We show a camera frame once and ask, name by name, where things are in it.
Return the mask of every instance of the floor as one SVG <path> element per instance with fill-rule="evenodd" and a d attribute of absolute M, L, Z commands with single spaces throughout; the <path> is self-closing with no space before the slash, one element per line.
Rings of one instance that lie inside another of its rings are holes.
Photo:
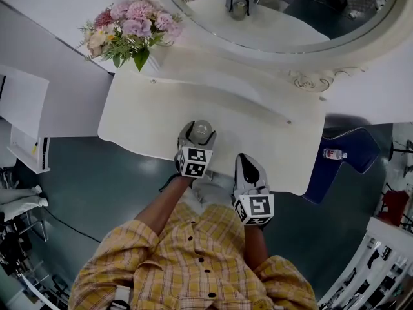
<path fill-rule="evenodd" d="M 364 25 L 376 11 L 371 10 L 351 19 L 345 15 L 345 12 L 337 12 L 320 1 L 295 0 L 284 10 L 284 13 L 302 20 L 333 40 Z"/>
<path fill-rule="evenodd" d="M 393 126 L 393 146 L 395 149 L 407 149 L 407 141 L 413 141 L 413 123 L 398 123 Z M 392 159 L 388 163 L 386 180 L 383 185 L 382 194 L 389 191 L 390 186 L 395 191 L 406 191 L 410 196 L 405 207 L 405 214 L 413 218 L 413 172 L 409 172 L 404 176 L 405 167 L 413 165 L 413 154 L 394 152 Z M 376 207 L 376 214 L 381 210 L 382 201 Z"/>
<path fill-rule="evenodd" d="M 357 249 L 385 180 L 392 126 L 367 129 L 382 153 L 366 174 L 344 165 L 321 205 L 292 194 L 275 194 L 275 216 L 265 228 L 270 252 L 291 260 L 312 284 L 317 298 Z M 53 215 L 98 240 L 133 218 L 174 173 L 172 162 L 132 154 L 99 138 L 52 139 L 49 166 L 50 172 L 36 176 L 19 164 L 17 173 L 28 186 L 40 183 Z M 220 180 L 231 187 L 231 178 Z M 98 243 L 47 212 L 44 215 L 49 241 L 42 243 L 32 236 L 34 251 L 52 273 L 70 283 Z"/>

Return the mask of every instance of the plastic bottle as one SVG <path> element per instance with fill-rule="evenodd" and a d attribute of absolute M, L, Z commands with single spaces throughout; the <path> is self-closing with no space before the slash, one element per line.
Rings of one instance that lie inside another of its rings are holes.
<path fill-rule="evenodd" d="M 326 148 L 325 150 L 323 150 L 323 157 L 328 158 L 330 160 L 340 161 L 343 158 L 347 158 L 347 153 L 339 149 Z"/>

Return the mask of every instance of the shelf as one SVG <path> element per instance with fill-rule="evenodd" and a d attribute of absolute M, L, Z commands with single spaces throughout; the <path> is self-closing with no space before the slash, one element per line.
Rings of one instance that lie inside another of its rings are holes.
<path fill-rule="evenodd" d="M 12 127 L 10 146 L 7 149 L 30 170 L 39 174 L 50 171 L 48 167 L 48 138 L 32 138 L 16 127 Z"/>

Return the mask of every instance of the person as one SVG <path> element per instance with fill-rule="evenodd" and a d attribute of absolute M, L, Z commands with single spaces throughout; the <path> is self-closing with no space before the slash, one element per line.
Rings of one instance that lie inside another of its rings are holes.
<path fill-rule="evenodd" d="M 174 178 L 135 219 L 110 232 L 80 271 L 71 310 L 318 309 L 311 285 L 270 256 L 262 229 L 246 225 L 209 178 Z"/>
<path fill-rule="evenodd" d="M 7 222 L 35 207 L 47 207 L 47 199 L 39 197 L 39 185 L 31 189 L 0 189 L 0 222 Z"/>

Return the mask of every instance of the white flower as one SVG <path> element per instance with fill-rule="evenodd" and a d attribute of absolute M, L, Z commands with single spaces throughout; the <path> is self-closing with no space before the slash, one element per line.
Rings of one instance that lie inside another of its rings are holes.
<path fill-rule="evenodd" d="M 102 54 L 102 46 L 98 46 L 98 47 L 95 47 L 95 48 L 90 48 L 88 46 L 88 49 L 89 49 L 89 52 L 91 53 L 93 59 Z"/>
<path fill-rule="evenodd" d="M 102 31 L 106 34 L 106 41 L 111 41 L 115 38 L 115 26 L 113 24 L 102 26 Z"/>
<path fill-rule="evenodd" d="M 98 29 L 94 34 L 92 34 L 89 38 L 88 48 L 95 49 L 106 41 L 106 34 L 105 31 Z"/>
<path fill-rule="evenodd" d="M 89 41 L 90 37 L 92 36 L 92 31 L 87 30 L 85 32 L 85 42 Z"/>

